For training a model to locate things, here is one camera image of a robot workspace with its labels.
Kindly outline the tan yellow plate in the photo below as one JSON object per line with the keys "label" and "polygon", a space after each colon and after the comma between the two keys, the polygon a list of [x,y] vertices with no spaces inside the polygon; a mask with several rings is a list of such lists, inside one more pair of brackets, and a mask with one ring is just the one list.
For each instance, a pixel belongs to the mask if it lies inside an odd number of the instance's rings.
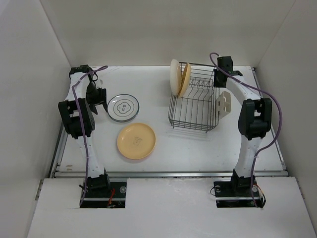
{"label": "tan yellow plate", "polygon": [[183,97],[184,94],[186,93],[186,90],[190,82],[190,77],[191,77],[191,65],[189,63],[186,63],[182,73],[181,88],[178,93],[178,97]]}

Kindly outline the cream white plate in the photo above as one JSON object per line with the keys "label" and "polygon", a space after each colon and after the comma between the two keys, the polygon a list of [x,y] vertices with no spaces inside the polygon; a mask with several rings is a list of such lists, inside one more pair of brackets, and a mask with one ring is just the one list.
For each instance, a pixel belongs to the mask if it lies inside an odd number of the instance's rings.
{"label": "cream white plate", "polygon": [[170,87],[173,95],[178,95],[181,87],[182,73],[179,61],[173,59],[170,64]]}

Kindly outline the orange yellow plate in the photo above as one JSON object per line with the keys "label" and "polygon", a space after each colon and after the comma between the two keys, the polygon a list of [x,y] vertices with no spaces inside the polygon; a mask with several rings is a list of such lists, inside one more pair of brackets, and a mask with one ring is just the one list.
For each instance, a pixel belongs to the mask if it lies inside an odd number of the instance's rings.
{"label": "orange yellow plate", "polygon": [[154,130],[144,123],[131,123],[117,137],[117,148],[126,158],[140,160],[152,153],[156,145]]}

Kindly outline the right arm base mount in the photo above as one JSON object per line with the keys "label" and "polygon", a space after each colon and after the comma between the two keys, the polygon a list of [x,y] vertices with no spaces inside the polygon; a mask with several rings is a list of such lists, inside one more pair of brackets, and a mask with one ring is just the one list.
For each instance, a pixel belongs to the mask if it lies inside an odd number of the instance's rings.
{"label": "right arm base mount", "polygon": [[252,189],[247,186],[234,191],[231,182],[215,181],[212,190],[217,208],[263,208],[266,204],[266,197],[257,184]]}

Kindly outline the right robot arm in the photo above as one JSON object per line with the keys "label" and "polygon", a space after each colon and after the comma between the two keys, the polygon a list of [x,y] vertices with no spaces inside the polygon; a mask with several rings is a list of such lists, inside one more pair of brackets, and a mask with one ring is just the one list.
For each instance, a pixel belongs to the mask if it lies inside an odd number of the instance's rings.
{"label": "right robot arm", "polygon": [[230,56],[217,58],[213,85],[226,88],[241,105],[238,118],[241,147],[229,183],[229,192],[232,196],[251,196],[257,152],[262,139],[271,129],[272,101],[259,96],[255,92],[256,88],[245,82],[243,74],[233,69]]}

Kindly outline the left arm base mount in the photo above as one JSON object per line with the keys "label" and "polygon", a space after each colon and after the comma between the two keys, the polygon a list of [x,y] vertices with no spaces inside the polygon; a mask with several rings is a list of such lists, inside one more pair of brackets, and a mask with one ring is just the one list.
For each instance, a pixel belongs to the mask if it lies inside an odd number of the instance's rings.
{"label": "left arm base mount", "polygon": [[80,208],[125,208],[127,181],[111,181],[110,188],[82,192]]}

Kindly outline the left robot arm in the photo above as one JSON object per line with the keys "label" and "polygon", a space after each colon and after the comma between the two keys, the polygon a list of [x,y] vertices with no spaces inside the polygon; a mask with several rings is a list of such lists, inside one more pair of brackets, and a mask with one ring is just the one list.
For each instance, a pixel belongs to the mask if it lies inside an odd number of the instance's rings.
{"label": "left robot arm", "polygon": [[101,105],[107,111],[106,89],[97,87],[97,72],[107,68],[105,65],[92,69],[87,64],[73,67],[69,72],[69,92],[64,101],[58,103],[65,131],[77,142],[86,162],[85,180],[80,186],[84,198],[104,197],[111,190],[106,169],[99,162],[93,146],[96,106]]}

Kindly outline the grey patterned plate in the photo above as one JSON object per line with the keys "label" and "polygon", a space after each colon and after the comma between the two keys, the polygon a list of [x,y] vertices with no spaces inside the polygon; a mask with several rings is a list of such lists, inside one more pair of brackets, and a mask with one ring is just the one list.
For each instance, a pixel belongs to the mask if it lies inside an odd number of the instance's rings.
{"label": "grey patterned plate", "polygon": [[119,94],[110,99],[107,105],[109,117],[115,122],[129,122],[139,113],[140,104],[130,94]]}

